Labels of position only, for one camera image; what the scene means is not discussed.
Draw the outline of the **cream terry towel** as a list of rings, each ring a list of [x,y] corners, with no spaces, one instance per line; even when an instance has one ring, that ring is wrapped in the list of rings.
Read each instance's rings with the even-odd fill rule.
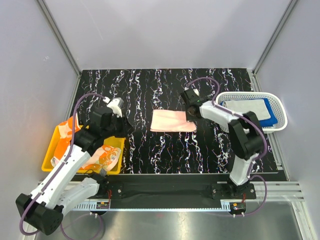
[[[226,100],[222,101],[221,105],[227,109],[242,114],[253,112],[259,121],[269,120],[272,118],[272,115],[263,99]]]

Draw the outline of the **pink white towel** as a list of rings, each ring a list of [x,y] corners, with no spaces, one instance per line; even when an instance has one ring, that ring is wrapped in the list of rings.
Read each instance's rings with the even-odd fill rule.
[[[194,132],[197,126],[194,122],[187,121],[184,111],[154,109],[150,124],[151,132]]]

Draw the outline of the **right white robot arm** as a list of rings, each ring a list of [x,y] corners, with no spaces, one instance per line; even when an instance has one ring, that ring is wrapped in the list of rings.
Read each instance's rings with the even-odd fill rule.
[[[267,141],[256,114],[239,113],[213,100],[200,97],[195,89],[187,88],[181,94],[186,118],[192,122],[206,119],[227,128],[230,146],[235,154],[229,180],[223,190],[232,198],[244,194],[250,183],[250,174],[256,159],[267,151]]]

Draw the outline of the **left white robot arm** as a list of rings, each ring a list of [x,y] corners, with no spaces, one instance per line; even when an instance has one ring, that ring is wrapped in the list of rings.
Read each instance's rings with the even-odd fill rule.
[[[21,193],[15,200],[20,214],[19,229],[26,236],[24,223],[50,235],[76,205],[89,197],[103,198],[108,193],[105,177],[96,172],[70,190],[64,190],[77,171],[103,147],[105,139],[124,138],[132,132],[132,127],[119,107],[110,106],[94,111],[89,124],[81,128],[77,121],[72,116],[70,144],[50,174],[30,194]]]

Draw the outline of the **blue towel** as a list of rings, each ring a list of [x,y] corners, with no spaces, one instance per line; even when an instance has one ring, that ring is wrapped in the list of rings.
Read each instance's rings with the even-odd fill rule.
[[[257,115],[260,126],[262,128],[273,127],[278,123],[278,119],[276,118],[270,101],[267,98],[260,98],[259,100],[263,100],[265,107],[262,108],[262,112]]]

